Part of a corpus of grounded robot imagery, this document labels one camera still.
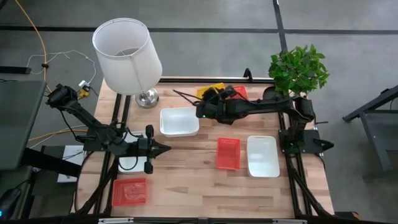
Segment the red container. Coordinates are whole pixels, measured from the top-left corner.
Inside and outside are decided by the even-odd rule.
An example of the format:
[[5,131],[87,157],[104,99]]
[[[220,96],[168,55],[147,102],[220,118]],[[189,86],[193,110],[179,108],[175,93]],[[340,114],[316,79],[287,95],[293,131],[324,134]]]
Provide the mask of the red container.
[[[244,85],[234,86],[234,89],[246,99],[248,98],[248,94],[246,93],[246,88],[244,87]],[[231,97],[231,99],[242,99],[242,97],[237,94],[236,96]]]
[[239,169],[241,161],[241,141],[239,139],[218,138],[217,169]]
[[113,182],[112,206],[142,205],[147,200],[147,179],[125,179]]

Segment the wooden tabletop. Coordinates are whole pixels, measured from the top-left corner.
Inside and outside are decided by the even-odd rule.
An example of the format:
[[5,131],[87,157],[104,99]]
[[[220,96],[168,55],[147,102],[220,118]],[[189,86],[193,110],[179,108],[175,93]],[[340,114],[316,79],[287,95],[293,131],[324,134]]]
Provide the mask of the wooden tabletop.
[[[160,100],[152,109],[142,109],[132,97],[127,126],[142,131],[152,124],[155,140],[172,147],[153,161],[154,173],[120,174],[118,179],[145,177],[148,198],[145,205],[113,207],[112,216],[129,217],[213,217],[213,218],[293,218],[289,180],[285,157],[278,150],[280,176],[253,178],[248,175],[246,143],[249,136],[273,136],[278,142],[280,129],[277,113],[254,114],[234,122],[232,126],[215,120],[200,119],[196,136],[167,138],[160,133],[159,118],[163,108],[190,106],[172,89],[195,95],[196,89],[207,84],[160,83],[155,88]],[[268,85],[245,85],[250,100],[262,98]],[[104,124],[111,122],[116,93],[103,82],[95,117]],[[119,120],[123,112],[120,107]],[[241,168],[219,170],[215,168],[217,139],[241,140]],[[100,179],[103,152],[94,153],[83,167],[78,183],[77,205],[88,200]],[[323,207],[333,213],[328,183],[322,162],[314,155],[303,154],[308,188]],[[104,208],[108,188],[104,191]],[[300,208],[304,212],[302,193],[298,190]]]

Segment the yellow object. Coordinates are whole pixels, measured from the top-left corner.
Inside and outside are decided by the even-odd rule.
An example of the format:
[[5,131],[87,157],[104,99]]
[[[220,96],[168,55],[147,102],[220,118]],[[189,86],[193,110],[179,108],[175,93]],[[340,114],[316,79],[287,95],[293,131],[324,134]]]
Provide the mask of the yellow object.
[[197,91],[197,98],[203,98],[203,94],[206,92],[206,90],[210,89],[211,87],[216,88],[216,89],[224,89],[224,83],[217,83],[217,84],[212,84],[210,86],[205,86]]
[[80,91],[79,91],[79,96],[78,96],[78,100],[80,100],[80,99],[82,99],[82,98],[84,98],[84,97],[87,97],[87,96],[89,96],[90,94],[86,91],[86,90],[84,90],[84,89],[81,89]]
[[[73,130],[73,131],[74,131],[74,132],[87,132],[86,130]],[[44,135],[39,136],[39,137],[36,137],[36,138],[31,138],[31,139],[29,139],[28,141],[33,141],[33,140],[36,140],[36,139],[41,139],[41,138],[44,138],[44,137],[47,137],[47,136],[50,136],[50,135],[53,135],[53,134],[62,134],[62,133],[68,133],[68,132],[71,132],[71,131],[70,131],[70,130],[56,131],[56,132],[53,132],[53,133],[44,134]]]
[[[35,29],[37,36],[39,36],[40,42],[42,43],[42,47],[43,47],[43,52],[44,52],[44,64],[47,63],[47,53],[45,51],[45,46],[44,46],[44,42],[42,39],[42,36],[40,35],[39,31],[37,30],[35,24],[32,22],[32,20],[30,19],[30,17],[27,15],[27,13],[25,12],[24,8],[21,6],[21,4],[19,4],[18,0],[15,0],[15,3],[17,3],[17,5],[19,6],[19,8],[21,9],[21,11],[25,14],[27,20],[29,20],[30,24],[32,24],[33,29]],[[47,68],[44,68],[44,81],[46,81],[46,75],[47,75]]]

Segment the lamp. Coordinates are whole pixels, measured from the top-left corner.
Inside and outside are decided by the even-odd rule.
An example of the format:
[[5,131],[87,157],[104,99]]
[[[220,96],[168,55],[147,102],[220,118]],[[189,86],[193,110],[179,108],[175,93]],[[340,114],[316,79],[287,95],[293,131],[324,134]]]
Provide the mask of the lamp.
[[139,106],[151,108],[159,100],[153,88],[162,76],[148,28],[135,19],[113,19],[94,32],[93,45],[106,84],[123,95],[135,95]]

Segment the green leaves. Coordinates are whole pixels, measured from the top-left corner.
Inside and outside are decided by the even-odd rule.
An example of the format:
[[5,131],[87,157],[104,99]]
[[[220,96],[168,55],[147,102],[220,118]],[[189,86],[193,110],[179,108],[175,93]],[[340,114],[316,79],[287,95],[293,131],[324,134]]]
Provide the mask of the green leaves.
[[268,69],[269,76],[275,81],[276,91],[289,95],[292,91],[296,95],[322,88],[329,77],[327,70],[320,62],[325,56],[317,53],[312,44],[304,48],[296,47],[288,52],[281,51],[279,55],[271,55],[271,66]]

